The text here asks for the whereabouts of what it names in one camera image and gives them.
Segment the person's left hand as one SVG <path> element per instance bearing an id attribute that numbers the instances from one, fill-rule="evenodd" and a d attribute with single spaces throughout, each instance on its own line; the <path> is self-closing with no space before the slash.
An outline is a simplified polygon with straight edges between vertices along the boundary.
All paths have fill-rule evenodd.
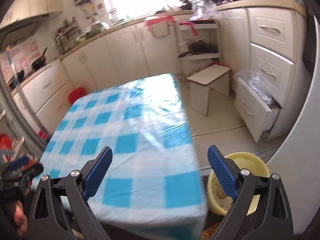
<path id="1" fill-rule="evenodd" d="M 23 206 L 20 201 L 16 201 L 14 204 L 13 219 L 17 226 L 17 234 L 20 237 L 25 237 L 27 233 L 28 220 L 24 214 Z"/>

